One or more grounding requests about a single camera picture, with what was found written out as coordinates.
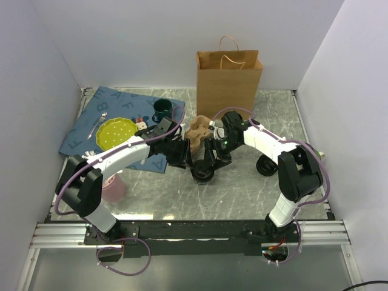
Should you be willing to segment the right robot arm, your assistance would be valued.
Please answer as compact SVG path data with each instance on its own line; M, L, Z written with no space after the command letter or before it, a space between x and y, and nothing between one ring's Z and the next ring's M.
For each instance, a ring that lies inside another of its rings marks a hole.
M249 146L261 152L256 169L262 176L278 176L281 194L265 218L265 236L274 242L286 235L301 206L322 186L321 155L311 145L288 141L267 130L258 121L243 120L236 111L225 113L222 127L210 121L212 136L204 140L204 157L191 169L197 182L209 182L215 171L232 162L231 152Z

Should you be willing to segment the black takeout coffee cup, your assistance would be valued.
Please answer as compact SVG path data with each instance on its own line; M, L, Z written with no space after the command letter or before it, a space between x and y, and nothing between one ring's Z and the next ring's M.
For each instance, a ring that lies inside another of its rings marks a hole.
M206 184L213 179L214 173L210 173L208 175L198 175L197 173L192 173L192 177L198 184Z

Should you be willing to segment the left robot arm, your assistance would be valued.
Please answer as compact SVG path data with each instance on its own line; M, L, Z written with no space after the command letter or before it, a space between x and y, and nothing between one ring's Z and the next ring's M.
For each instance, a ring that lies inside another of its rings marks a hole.
M55 188L56 200L64 201L71 214L95 227L105 243L115 243L122 233L121 223L101 203L103 183L127 166L154 155L164 155L172 167L193 165L190 140L181 125L168 117L110 150L87 158L69 157Z

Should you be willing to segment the black cup lid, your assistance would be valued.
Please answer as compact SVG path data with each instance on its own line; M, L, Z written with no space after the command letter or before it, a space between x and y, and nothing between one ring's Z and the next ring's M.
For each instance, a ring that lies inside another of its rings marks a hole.
M197 173L198 175L208 175L210 173L214 173L214 171L209 168L205 168L204 160L199 159L193 163L193 167L190 169L191 174Z

